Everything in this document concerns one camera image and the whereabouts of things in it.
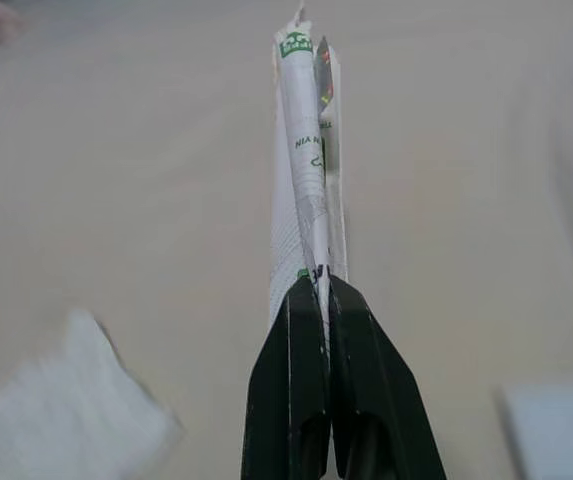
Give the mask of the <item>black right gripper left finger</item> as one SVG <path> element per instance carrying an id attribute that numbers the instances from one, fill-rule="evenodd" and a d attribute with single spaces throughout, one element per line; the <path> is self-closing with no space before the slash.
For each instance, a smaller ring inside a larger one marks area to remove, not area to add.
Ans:
<path id="1" fill-rule="evenodd" d="M 242 479 L 320 479 L 330 438 L 323 323 L 311 281 L 288 290 L 252 369 Z"/>

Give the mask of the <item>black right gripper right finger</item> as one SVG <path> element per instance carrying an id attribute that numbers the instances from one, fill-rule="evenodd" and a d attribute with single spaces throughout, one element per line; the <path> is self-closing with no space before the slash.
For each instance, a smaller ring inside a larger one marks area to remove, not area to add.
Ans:
<path id="1" fill-rule="evenodd" d="M 446 473 L 409 366 L 363 295 L 333 277 L 331 415 L 342 479 L 444 479 Z"/>

